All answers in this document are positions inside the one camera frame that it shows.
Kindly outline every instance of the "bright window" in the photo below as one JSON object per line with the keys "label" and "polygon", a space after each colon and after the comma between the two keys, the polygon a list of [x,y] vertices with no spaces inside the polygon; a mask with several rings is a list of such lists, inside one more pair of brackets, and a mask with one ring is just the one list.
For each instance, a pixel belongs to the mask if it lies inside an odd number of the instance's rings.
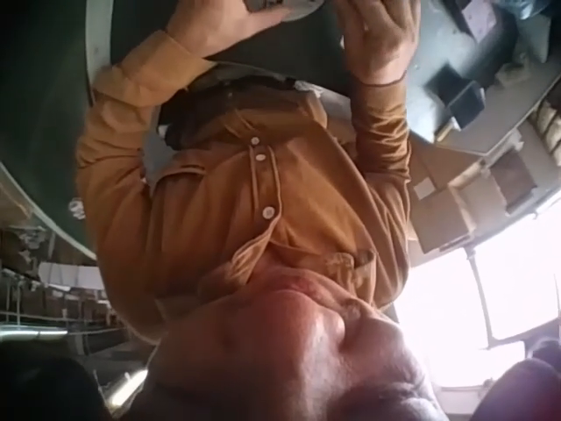
{"label": "bright window", "polygon": [[488,339],[507,339],[558,317],[560,241],[561,201],[476,246],[472,262],[462,249],[411,270],[395,307],[434,383],[477,387],[525,358],[522,342],[487,349]]}
{"label": "bright window", "polygon": [[555,319],[557,288],[551,244],[539,219],[527,217],[475,248],[492,335],[505,339]]}

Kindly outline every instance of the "fingers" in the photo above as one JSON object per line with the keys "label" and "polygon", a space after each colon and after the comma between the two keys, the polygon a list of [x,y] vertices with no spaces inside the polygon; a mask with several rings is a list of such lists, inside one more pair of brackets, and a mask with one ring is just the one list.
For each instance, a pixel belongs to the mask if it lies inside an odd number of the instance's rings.
{"label": "fingers", "polygon": [[346,41],[355,42],[364,34],[365,21],[350,0],[335,0],[337,17]]}
{"label": "fingers", "polygon": [[387,13],[391,19],[402,29],[407,29],[413,24],[411,0],[384,0]]}
{"label": "fingers", "polygon": [[[390,18],[386,6],[381,0],[349,0],[359,11],[366,26],[373,33],[383,33],[395,26]],[[388,0],[392,2],[403,2],[405,0]]]}
{"label": "fingers", "polygon": [[272,28],[282,22],[292,10],[287,6],[274,6],[263,11],[251,13],[246,28],[240,28],[240,31],[247,32],[247,38],[255,35],[265,29]]}
{"label": "fingers", "polygon": [[413,25],[415,34],[418,38],[419,30],[421,29],[421,0],[412,0],[411,2],[411,17],[413,18]]}

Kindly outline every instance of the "lips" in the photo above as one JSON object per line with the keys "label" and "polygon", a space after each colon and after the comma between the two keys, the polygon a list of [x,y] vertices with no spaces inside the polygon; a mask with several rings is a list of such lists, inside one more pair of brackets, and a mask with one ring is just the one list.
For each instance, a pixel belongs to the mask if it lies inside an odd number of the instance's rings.
{"label": "lips", "polygon": [[294,291],[307,296],[317,304],[335,310],[333,293],[319,276],[299,269],[274,268],[267,271],[248,285],[248,293],[253,299],[278,291]]}

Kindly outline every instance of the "hand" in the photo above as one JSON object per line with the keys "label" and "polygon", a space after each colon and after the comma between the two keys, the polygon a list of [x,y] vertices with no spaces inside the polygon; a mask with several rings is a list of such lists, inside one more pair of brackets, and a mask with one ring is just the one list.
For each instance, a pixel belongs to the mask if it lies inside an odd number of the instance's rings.
{"label": "hand", "polygon": [[179,0],[167,33],[190,53],[208,57],[276,26],[289,12],[276,6],[251,13],[243,0]]}
{"label": "hand", "polygon": [[367,85],[399,81],[419,40],[420,0],[335,0],[347,66]]}

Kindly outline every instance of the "shirt sleeve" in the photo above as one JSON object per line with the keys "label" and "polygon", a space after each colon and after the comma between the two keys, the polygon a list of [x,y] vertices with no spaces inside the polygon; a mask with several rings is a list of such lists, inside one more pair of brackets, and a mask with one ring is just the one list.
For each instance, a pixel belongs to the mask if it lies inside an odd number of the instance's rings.
{"label": "shirt sleeve", "polygon": [[374,239],[378,253],[374,301],[380,307],[397,298],[408,277],[411,146],[405,102],[404,81],[385,87],[359,84],[351,99],[357,166],[386,228],[385,235]]}
{"label": "shirt sleeve", "polygon": [[155,32],[96,79],[78,140],[76,183],[112,306],[140,336],[159,337],[161,315],[146,292],[151,198],[142,147],[153,110],[212,67]]}

